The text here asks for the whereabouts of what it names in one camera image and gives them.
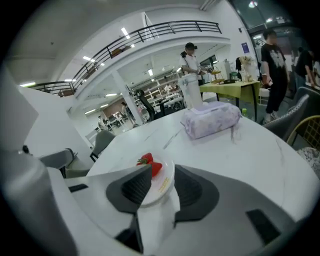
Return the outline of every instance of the tissue box cover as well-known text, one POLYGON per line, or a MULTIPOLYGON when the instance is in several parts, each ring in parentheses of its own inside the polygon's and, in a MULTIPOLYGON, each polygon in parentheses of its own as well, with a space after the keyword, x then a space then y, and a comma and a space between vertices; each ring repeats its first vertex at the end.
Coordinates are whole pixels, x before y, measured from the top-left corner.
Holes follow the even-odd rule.
POLYGON ((214 101, 203 105, 201 109, 186 111, 181 123, 192 139, 198 139, 236 125, 241 116, 237 106, 214 101))

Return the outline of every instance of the black metal railing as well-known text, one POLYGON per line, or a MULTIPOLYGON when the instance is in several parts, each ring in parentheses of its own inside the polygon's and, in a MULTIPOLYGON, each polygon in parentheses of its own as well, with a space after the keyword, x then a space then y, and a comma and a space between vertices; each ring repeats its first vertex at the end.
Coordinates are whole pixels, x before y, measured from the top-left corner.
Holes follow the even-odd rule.
POLYGON ((28 86, 38 91, 49 94, 57 94, 60 97, 74 95, 76 90, 71 82, 57 81, 57 82, 44 82, 28 86))
POLYGON ((109 59, 116 57, 124 51, 131 49, 132 45, 144 43, 145 41, 168 34, 176 34, 180 32, 216 32, 222 34, 219 24, 210 21, 201 20, 180 20, 159 23, 147 27, 140 28, 126 35, 118 38, 106 47, 96 53, 91 60, 89 60, 73 77, 75 82, 71 83, 74 91, 85 83, 85 81, 98 69, 104 66, 109 59))

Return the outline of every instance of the napkin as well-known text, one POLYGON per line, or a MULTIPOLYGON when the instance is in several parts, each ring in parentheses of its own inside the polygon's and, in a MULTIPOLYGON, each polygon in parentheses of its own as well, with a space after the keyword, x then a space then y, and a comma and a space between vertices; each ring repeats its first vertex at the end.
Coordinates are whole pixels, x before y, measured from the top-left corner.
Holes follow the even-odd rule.
POLYGON ((240 109, 230 103, 221 104, 211 102, 206 109, 186 111, 181 118, 186 133, 198 139, 236 125, 241 117, 240 109))
POLYGON ((137 211, 143 254, 154 254, 174 229, 175 214, 180 211, 180 200, 174 187, 157 203, 140 207, 137 211))

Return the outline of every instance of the white marble table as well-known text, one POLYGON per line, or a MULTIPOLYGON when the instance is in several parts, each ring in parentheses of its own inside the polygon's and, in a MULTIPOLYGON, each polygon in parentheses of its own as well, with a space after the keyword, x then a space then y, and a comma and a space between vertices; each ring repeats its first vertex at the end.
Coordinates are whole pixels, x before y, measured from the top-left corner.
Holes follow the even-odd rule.
POLYGON ((288 144, 245 117, 235 128, 191 140, 180 124, 184 111, 115 137, 88 176, 118 171, 126 158, 139 152, 162 149, 176 164, 253 186, 295 221, 311 213, 320 193, 320 181, 288 144))

